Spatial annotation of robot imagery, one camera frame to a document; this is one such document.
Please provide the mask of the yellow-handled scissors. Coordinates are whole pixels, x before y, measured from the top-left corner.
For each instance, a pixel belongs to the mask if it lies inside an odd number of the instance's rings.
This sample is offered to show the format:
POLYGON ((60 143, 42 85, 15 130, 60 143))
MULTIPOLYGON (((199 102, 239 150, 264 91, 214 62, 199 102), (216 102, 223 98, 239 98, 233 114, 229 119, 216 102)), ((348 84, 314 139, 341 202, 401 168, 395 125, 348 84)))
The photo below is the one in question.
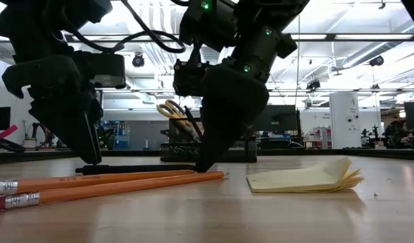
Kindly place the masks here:
POLYGON ((179 104, 173 100, 167 99, 164 103, 158 104, 156 108, 160 114, 167 118, 174 119, 179 128, 182 128, 184 131, 191 134, 192 140, 196 142, 200 141, 200 137, 194 130, 192 124, 187 120, 185 111, 179 104))

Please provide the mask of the black mesh desk organizer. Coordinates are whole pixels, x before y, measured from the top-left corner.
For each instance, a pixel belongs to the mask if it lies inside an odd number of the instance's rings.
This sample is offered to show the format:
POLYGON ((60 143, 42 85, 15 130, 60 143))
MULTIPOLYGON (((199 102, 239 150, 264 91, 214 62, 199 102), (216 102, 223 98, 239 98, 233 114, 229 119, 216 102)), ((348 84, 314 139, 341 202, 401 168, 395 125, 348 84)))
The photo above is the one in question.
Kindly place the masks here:
MULTIPOLYGON (((195 118, 201 133, 203 124, 195 118)), ((191 134, 179 128, 174 119, 169 119, 169 129, 161 130, 168 142, 160 145, 160 160, 163 162, 196 162, 200 155, 200 141, 192 140, 191 134)), ((256 163, 257 144, 255 138, 241 138, 218 160, 219 163, 256 163)))

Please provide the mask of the black wall screen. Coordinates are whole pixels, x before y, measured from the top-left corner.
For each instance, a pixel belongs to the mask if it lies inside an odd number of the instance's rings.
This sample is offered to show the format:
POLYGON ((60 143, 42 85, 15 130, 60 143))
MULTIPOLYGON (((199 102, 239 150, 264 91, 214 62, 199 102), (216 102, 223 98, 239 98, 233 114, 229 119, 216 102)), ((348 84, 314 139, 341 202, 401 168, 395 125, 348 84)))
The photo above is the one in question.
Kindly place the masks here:
POLYGON ((10 127, 11 107, 0 107, 0 130, 10 127))

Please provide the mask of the white pillar cabinet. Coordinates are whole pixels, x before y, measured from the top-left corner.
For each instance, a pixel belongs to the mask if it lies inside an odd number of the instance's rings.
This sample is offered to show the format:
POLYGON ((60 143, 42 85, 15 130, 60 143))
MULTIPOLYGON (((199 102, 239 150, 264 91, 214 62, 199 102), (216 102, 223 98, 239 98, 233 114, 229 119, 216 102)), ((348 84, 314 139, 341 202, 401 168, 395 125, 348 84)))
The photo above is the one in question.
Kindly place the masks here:
POLYGON ((332 148, 357 148, 361 146, 359 103, 356 92, 330 94, 330 119, 332 148))

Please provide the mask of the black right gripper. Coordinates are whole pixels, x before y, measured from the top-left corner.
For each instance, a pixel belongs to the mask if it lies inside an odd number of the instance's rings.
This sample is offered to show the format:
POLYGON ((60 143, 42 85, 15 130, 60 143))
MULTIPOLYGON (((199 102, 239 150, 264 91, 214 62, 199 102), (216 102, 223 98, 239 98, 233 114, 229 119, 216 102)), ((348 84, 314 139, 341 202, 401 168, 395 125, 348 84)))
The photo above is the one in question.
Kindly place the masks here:
POLYGON ((204 133, 195 171, 208 171, 254 124, 269 94, 249 72, 222 63, 210 67, 201 81, 205 98, 216 96, 242 107, 202 107, 204 133))

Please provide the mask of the red plastic part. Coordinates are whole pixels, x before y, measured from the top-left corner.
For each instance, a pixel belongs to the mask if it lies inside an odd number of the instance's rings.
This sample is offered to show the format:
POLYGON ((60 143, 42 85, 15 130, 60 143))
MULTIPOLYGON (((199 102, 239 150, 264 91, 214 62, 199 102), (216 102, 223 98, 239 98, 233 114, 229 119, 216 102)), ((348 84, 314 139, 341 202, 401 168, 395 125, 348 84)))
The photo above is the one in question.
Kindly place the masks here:
POLYGON ((7 138, 8 136, 13 134, 17 130, 18 130, 18 127, 16 125, 12 125, 8 129, 0 132, 0 138, 7 138))

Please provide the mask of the yellow sticky note pad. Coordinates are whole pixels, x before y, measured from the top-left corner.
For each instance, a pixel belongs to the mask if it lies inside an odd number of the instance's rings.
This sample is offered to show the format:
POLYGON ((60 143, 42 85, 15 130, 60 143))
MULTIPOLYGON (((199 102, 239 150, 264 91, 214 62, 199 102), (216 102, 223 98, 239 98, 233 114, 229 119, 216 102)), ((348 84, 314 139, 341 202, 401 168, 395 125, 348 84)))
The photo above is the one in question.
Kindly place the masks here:
POLYGON ((348 158, 319 163, 313 167, 249 174, 247 182, 255 193, 336 192, 364 180, 361 170, 350 171, 348 158))

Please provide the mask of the black pen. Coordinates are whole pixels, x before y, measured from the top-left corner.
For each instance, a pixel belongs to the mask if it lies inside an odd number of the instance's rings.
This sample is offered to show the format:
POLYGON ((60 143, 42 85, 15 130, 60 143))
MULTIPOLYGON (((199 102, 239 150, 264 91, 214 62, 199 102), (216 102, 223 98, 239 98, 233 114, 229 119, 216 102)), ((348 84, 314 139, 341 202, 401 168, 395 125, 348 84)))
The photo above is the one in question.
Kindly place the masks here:
POLYGON ((138 172, 153 172, 153 171, 173 171, 173 170, 194 170, 194 165, 85 165, 76 168, 76 173, 81 173, 84 176, 111 174, 111 173, 138 173, 138 172))
POLYGON ((202 138, 202 133, 200 128, 198 127, 193 115, 191 114, 190 109, 185 105, 185 114, 187 116, 188 121, 192 124, 192 126, 194 127, 194 130, 196 131, 198 138, 201 139, 202 138))

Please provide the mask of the person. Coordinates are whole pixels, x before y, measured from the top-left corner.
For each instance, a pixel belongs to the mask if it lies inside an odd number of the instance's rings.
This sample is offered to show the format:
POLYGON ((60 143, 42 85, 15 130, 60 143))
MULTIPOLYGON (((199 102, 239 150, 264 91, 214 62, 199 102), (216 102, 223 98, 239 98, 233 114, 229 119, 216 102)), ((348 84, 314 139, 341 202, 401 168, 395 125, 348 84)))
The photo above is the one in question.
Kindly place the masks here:
POLYGON ((409 149, 412 131, 407 128, 405 120, 393 121, 387 126, 384 132, 387 138, 386 148, 388 149, 409 149))

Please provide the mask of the orange pencil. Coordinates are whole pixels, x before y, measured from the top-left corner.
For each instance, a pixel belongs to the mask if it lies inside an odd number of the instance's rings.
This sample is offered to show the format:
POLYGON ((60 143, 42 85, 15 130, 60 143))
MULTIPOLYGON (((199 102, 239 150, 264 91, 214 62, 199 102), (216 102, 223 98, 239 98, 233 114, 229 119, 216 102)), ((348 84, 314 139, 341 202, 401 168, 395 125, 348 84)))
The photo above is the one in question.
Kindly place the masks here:
POLYGON ((100 175, 75 175, 70 177, 36 178, 23 180, 0 181, 0 196, 20 194, 25 192, 38 192, 58 188, 73 188, 108 184, 114 182, 128 182, 132 180, 145 180, 170 176, 183 176, 194 173, 192 170, 153 171, 138 173, 112 173, 100 175))
POLYGON ((211 171, 206 173, 194 172, 188 175, 3 195, 0 196, 0 211, 91 198, 95 196, 107 196, 112 194, 135 192, 138 190, 203 182, 207 180, 220 179, 224 176, 225 173, 221 171, 211 171))

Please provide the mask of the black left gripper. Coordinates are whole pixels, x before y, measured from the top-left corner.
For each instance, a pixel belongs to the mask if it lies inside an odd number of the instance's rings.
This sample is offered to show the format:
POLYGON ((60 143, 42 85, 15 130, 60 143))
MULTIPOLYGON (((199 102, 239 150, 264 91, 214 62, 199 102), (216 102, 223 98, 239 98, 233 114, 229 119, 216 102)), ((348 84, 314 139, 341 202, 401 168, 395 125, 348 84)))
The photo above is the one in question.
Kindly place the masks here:
POLYGON ((27 87, 32 98, 29 114, 83 161, 97 165, 102 157, 96 127, 103 109, 93 79, 105 73, 104 64, 103 53, 75 51, 17 63, 4 71, 2 79, 19 99, 27 87))

